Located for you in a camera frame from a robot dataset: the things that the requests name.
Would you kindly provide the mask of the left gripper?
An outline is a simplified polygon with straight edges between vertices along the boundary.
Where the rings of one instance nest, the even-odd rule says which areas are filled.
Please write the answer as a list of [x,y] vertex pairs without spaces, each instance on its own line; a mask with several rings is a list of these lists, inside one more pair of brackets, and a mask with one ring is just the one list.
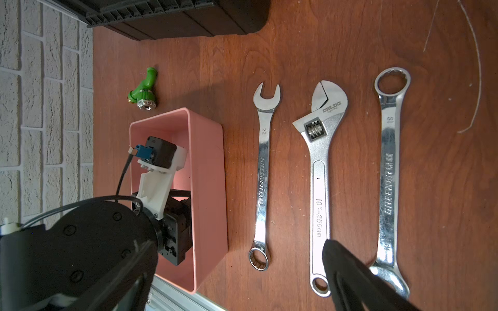
[[163,233],[163,249],[160,254],[178,266],[192,248],[191,198],[177,200],[169,197],[163,218],[160,220]]

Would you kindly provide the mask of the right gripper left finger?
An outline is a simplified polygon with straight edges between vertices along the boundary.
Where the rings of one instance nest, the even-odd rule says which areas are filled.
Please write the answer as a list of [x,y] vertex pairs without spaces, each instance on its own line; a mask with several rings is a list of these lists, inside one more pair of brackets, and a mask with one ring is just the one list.
[[59,250],[59,310],[144,309],[158,263],[152,239],[83,238]]

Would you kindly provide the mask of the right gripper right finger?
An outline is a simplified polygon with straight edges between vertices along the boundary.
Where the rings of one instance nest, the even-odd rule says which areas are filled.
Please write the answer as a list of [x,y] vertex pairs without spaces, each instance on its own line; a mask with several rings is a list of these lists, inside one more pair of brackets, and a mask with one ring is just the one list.
[[340,242],[325,241],[322,261],[336,310],[417,310]]

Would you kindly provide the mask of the pink plastic storage box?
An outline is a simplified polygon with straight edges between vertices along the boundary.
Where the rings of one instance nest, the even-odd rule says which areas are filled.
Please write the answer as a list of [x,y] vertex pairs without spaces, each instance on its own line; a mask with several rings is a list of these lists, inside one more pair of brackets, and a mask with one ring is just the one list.
[[223,128],[180,108],[130,125],[130,145],[143,145],[150,136],[187,150],[172,187],[191,192],[193,246],[179,265],[159,256],[156,275],[194,294],[228,253]]

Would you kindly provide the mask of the large combination wrench 22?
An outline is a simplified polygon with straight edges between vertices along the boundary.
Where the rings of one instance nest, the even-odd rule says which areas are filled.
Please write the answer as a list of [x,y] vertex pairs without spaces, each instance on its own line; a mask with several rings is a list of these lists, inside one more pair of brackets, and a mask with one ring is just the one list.
[[270,257],[267,253],[266,246],[266,220],[271,121],[281,100],[280,86],[276,86],[272,98],[262,97],[263,86],[263,83],[258,85],[253,96],[253,103],[258,111],[259,117],[258,184],[255,205],[255,235],[252,247],[248,253],[250,264],[260,272],[267,270],[270,264]]

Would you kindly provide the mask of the adjustable wrench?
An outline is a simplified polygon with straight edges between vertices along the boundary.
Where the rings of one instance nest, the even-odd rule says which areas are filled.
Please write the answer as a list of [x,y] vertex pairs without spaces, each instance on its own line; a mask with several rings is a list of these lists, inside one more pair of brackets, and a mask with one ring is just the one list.
[[309,282],[314,293],[329,297],[322,252],[331,238],[329,199],[329,148],[348,107],[348,98],[337,84],[322,80],[313,92],[311,113],[294,121],[304,138],[310,159],[310,260]]

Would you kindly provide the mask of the large combination wrench 19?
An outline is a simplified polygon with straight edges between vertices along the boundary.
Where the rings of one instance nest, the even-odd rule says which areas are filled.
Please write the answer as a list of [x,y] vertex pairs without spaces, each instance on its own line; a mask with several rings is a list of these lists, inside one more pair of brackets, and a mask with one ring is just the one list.
[[[391,74],[402,75],[405,85],[401,90],[388,94],[380,90],[379,82]],[[399,270],[397,245],[401,112],[410,84],[411,75],[401,67],[391,67],[380,72],[374,82],[381,107],[379,234],[376,259],[369,267],[374,275],[387,282],[398,295],[406,300],[411,292]]]

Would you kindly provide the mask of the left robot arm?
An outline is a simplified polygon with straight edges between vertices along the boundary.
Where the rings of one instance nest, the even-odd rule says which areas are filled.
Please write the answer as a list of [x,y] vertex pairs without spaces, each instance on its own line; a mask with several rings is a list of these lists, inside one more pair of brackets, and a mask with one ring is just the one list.
[[144,310],[160,256],[180,264],[192,245],[186,192],[157,219],[140,200],[104,196],[1,224],[2,310]]

